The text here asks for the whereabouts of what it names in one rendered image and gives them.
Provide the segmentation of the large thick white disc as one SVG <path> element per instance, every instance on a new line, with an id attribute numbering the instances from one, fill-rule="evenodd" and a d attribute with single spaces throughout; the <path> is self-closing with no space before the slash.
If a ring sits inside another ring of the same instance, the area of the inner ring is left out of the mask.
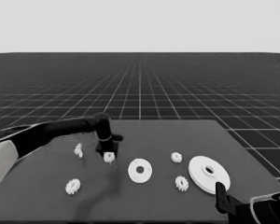
<path id="1" fill-rule="evenodd" d="M 189 161 L 188 170 L 193 182 L 207 193 L 216 193 L 216 182 L 222 183 L 225 189 L 231 187 L 231 178 L 226 169 L 209 157 L 193 157 Z"/>

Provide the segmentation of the white round carrier with pins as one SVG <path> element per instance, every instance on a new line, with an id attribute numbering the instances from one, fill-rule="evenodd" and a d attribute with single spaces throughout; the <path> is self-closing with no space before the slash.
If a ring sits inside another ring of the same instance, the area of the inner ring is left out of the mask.
<path id="1" fill-rule="evenodd" d="M 128 175 L 132 182 L 144 184 L 152 177 L 153 169 L 149 161 L 134 159 L 128 166 Z"/>

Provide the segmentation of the medium white toothed gear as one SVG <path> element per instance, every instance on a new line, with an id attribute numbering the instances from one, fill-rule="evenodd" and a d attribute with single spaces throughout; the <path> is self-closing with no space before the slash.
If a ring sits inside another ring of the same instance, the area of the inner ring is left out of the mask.
<path id="1" fill-rule="evenodd" d="M 187 191 L 189 188 L 189 182 L 188 180 L 182 176 L 179 175 L 175 178 L 175 187 L 179 190 L 179 191 Z"/>
<path id="2" fill-rule="evenodd" d="M 80 180 L 74 178 L 66 184 L 65 192 L 69 195 L 74 195 L 79 191 L 80 186 L 81 186 Z"/>

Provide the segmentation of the small white T-shaped piece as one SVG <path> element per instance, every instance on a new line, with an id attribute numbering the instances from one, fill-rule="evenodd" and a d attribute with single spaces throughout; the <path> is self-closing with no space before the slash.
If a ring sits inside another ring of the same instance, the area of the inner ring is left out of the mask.
<path id="1" fill-rule="evenodd" d="M 80 158 L 83 157 L 83 152 L 82 152 L 82 144 L 78 143 L 74 149 L 74 152 L 77 156 L 79 156 Z"/>

